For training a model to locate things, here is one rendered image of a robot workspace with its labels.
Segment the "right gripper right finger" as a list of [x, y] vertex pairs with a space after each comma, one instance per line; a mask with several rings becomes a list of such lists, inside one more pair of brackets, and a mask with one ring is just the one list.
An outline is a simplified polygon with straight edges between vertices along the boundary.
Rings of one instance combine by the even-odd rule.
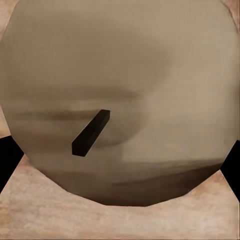
[[236, 140], [220, 170], [240, 202], [240, 140]]

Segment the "pillar candle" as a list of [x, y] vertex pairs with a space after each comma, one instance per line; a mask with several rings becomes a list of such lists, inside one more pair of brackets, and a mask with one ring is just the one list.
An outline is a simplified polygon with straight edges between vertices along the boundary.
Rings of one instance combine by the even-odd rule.
[[219, 171], [240, 136], [240, 34], [222, 0], [19, 0], [0, 106], [65, 191], [156, 205]]

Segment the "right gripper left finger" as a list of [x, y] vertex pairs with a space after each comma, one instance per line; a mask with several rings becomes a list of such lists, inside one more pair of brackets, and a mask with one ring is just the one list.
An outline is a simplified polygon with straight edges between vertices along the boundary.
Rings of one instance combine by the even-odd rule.
[[3, 191], [23, 156], [23, 150], [11, 135], [0, 138], [0, 193]]

